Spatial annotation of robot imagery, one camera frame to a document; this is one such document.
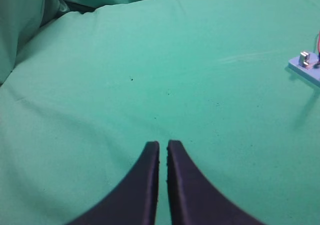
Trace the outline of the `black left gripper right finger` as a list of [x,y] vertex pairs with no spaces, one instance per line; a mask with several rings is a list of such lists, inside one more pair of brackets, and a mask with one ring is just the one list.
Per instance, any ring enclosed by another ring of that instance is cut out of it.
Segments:
[[167,192],[173,225],[261,225],[220,193],[179,140],[167,146]]

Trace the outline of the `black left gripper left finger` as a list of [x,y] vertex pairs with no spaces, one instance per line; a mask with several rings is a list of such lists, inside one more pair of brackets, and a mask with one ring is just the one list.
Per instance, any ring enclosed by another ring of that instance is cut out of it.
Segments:
[[147,142],[120,183],[70,225],[153,225],[159,194],[160,145]]

